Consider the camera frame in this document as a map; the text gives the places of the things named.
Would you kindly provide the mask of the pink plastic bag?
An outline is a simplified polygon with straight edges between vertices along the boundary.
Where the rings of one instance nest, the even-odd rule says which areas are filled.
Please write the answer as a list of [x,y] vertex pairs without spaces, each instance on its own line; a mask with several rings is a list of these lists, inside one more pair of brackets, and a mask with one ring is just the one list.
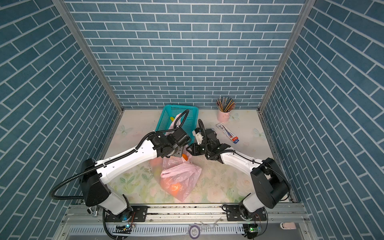
[[[202,168],[193,164],[192,155],[185,149],[179,157],[158,157],[150,160],[155,179],[161,188],[180,202],[183,202],[196,187]],[[170,185],[181,183],[184,187],[177,195],[172,195]]]

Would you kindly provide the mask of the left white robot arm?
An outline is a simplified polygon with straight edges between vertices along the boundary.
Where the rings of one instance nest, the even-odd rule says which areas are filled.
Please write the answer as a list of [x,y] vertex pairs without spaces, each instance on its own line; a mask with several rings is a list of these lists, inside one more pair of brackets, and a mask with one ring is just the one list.
[[127,211],[130,207],[127,197],[117,194],[108,184],[143,162],[172,156],[178,148],[186,146],[190,141],[190,136],[182,128],[167,135],[163,132],[150,132],[137,146],[127,151],[96,162],[85,160],[81,167],[85,174],[79,177],[85,205],[101,206],[116,216]]

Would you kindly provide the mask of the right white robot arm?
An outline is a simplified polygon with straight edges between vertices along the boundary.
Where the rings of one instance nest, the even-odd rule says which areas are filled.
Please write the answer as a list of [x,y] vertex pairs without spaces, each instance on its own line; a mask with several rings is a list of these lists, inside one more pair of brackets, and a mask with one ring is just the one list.
[[239,203],[239,212],[245,220],[256,215],[262,208],[274,208],[290,193],[291,187],[275,160],[259,160],[237,152],[228,144],[222,144],[212,129],[196,128],[193,131],[196,142],[187,147],[193,156],[205,156],[207,160],[217,161],[249,175],[254,193],[248,194]]

